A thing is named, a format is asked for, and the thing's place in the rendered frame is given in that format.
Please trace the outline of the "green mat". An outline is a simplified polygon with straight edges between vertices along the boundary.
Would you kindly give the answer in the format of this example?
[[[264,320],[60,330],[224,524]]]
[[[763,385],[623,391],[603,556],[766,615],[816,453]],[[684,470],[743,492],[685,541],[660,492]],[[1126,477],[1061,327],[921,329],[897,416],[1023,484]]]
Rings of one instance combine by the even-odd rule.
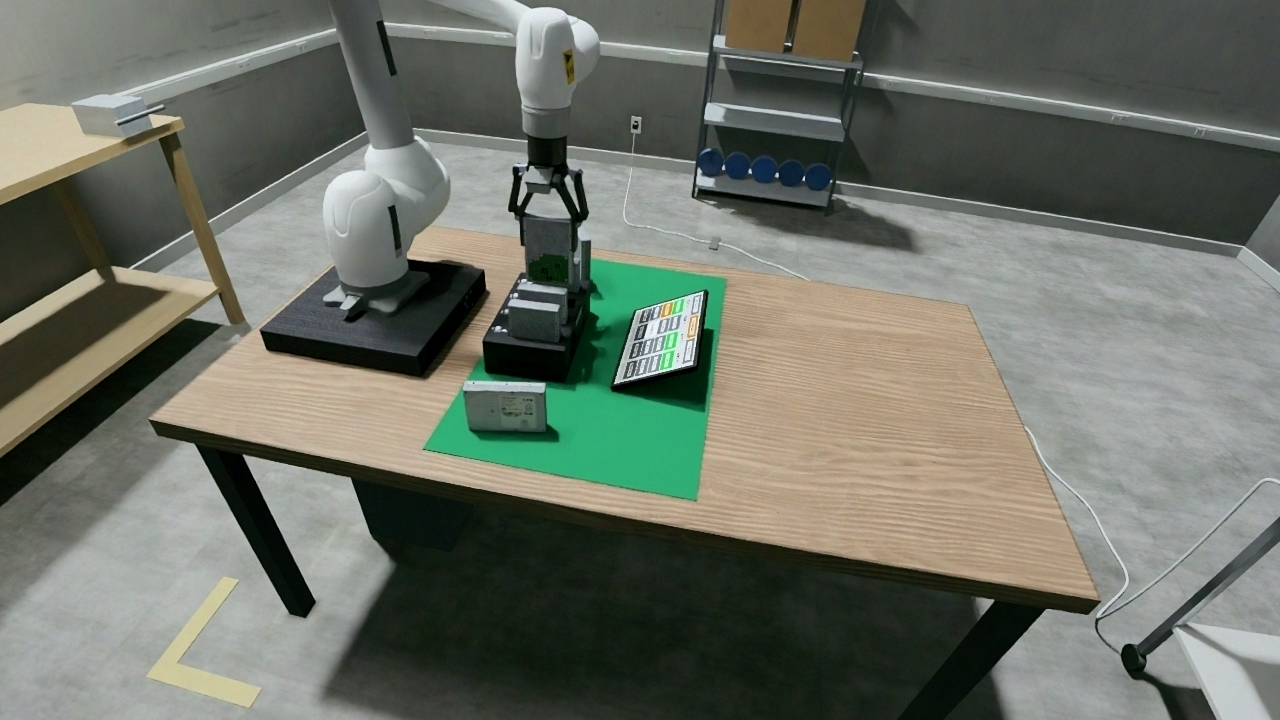
[[[468,430],[463,386],[422,450],[698,500],[726,278],[591,258],[590,313],[564,383],[547,383],[547,432]],[[698,372],[611,389],[634,310],[708,290]]]

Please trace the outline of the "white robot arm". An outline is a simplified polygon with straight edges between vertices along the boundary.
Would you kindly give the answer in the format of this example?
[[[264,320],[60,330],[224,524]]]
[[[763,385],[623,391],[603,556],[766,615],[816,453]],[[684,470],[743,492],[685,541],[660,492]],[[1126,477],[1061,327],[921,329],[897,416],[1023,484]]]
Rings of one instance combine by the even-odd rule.
[[[536,138],[570,135],[573,90],[602,51],[591,26],[559,9],[530,9],[515,0],[428,1],[515,35],[524,132]],[[396,316],[430,281],[428,272],[410,274],[407,252],[445,209],[451,178],[413,136],[379,0],[326,3],[371,145],[366,170],[338,176],[326,188],[323,220],[340,284],[323,301],[342,306],[346,318],[361,311]]]

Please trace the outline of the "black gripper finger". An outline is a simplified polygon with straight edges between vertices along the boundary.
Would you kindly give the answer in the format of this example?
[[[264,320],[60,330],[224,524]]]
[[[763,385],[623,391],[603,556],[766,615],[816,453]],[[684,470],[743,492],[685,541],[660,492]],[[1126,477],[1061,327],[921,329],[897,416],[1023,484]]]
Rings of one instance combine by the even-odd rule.
[[[520,187],[521,187],[521,182],[522,182],[522,176],[525,174],[525,170],[526,170],[526,165],[521,165],[520,163],[516,163],[515,167],[512,168],[512,172],[513,172],[513,183],[512,183],[512,190],[511,190],[511,193],[509,193],[509,205],[508,205],[508,211],[509,213],[515,213],[515,220],[518,222],[518,228],[520,228],[520,246],[524,246],[524,217],[526,214],[525,210],[529,206],[530,200],[532,199],[532,193],[527,192],[525,195],[524,201],[521,202],[521,205],[520,206],[517,205],[517,202],[518,202],[518,192],[520,192]]]
[[[579,247],[579,227],[582,225],[582,222],[588,220],[589,210],[588,210],[586,196],[582,187],[582,169],[579,170],[568,169],[568,176],[571,177],[571,181],[573,181],[573,190],[579,202],[579,209],[576,208],[564,181],[559,184],[559,187],[556,187],[556,191],[557,193],[561,195],[561,199],[564,202],[564,208],[567,209],[572,219],[572,252],[576,252]]]

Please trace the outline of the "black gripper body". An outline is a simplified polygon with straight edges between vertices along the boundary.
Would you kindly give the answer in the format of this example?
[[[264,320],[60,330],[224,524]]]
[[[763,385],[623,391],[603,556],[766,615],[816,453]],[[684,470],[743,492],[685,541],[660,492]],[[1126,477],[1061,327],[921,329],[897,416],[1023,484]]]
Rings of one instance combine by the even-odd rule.
[[[561,174],[561,183],[568,176],[567,164],[567,136],[562,138],[535,138],[527,135],[529,167],[545,165],[554,168],[556,174]],[[559,165],[558,165],[559,164]]]

